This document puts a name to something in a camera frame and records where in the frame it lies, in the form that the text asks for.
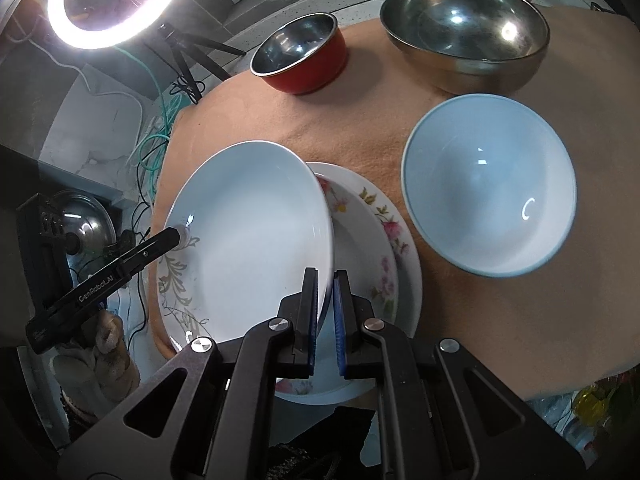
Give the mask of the gloved left hand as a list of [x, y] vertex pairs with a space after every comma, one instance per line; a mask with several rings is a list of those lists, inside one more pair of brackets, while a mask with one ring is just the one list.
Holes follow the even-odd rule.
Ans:
[[140, 373], [126, 348], [122, 319], [102, 310], [90, 349], [56, 350], [50, 361], [55, 379], [75, 408], [103, 417], [140, 385]]

